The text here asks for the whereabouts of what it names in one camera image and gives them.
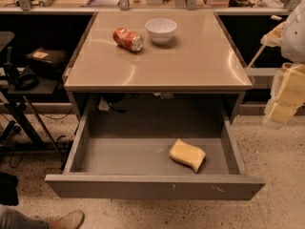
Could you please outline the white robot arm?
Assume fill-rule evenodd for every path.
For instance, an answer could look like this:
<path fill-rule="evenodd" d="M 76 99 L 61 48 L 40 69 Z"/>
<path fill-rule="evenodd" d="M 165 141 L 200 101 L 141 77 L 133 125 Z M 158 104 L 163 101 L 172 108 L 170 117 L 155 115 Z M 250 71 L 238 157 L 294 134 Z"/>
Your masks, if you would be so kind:
<path fill-rule="evenodd" d="M 276 71 L 264 111 L 264 125 L 279 129 L 305 103 L 305 0 L 300 0 L 288 18 L 265 34 L 260 43 L 278 46 L 281 55 L 290 60 Z"/>

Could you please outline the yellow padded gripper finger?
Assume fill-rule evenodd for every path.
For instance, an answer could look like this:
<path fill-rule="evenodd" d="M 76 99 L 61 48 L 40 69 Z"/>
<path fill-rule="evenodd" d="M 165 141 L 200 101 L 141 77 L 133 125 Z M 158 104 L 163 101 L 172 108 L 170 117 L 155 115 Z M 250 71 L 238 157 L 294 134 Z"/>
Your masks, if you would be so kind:
<path fill-rule="evenodd" d="M 267 107 L 267 118 L 276 123 L 287 123 L 295 115 L 296 108 L 280 105 L 278 103 L 271 103 Z"/>
<path fill-rule="evenodd" d="M 305 65 L 293 64 L 284 73 L 284 78 L 276 95 L 276 101 L 299 108 L 305 103 Z"/>

